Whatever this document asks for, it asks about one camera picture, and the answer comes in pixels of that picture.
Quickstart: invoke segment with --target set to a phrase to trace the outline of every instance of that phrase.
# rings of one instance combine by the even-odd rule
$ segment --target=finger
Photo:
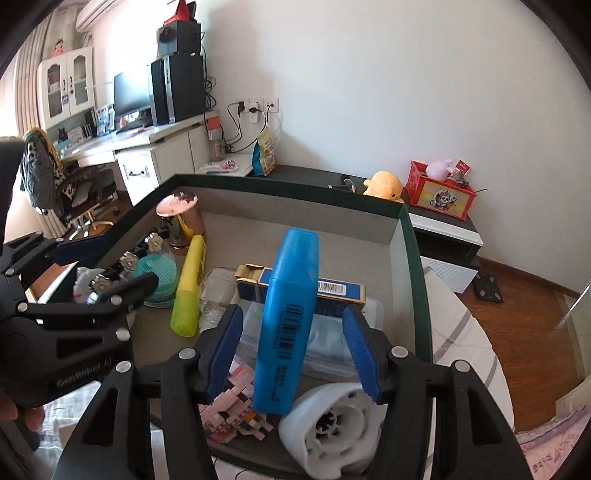
[[[17,418],[17,406],[5,394],[0,393],[0,420],[16,420]]]
[[[41,428],[43,420],[45,420],[45,410],[43,410],[43,407],[28,408],[25,410],[25,424],[32,432],[36,432]]]

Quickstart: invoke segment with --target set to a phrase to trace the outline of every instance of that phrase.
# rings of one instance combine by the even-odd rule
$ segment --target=blue highlighter
[[[290,410],[306,354],[318,293],[318,236],[287,231],[269,280],[255,368],[252,406],[259,413]]]

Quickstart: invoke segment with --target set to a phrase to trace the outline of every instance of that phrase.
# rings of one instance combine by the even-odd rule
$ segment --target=computer monitor
[[[126,70],[115,76],[115,116],[117,119],[149,108],[148,66]]]

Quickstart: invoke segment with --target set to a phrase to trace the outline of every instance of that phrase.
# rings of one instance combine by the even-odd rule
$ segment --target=pink plush toy
[[[427,165],[427,177],[437,181],[445,181],[453,171],[451,168],[453,160],[437,160]]]

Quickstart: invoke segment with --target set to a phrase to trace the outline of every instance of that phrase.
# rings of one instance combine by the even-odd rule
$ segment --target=yellow-green marker
[[[182,337],[192,337],[199,321],[199,294],[205,265],[205,241],[195,235],[189,245],[185,263],[178,281],[170,327]]]

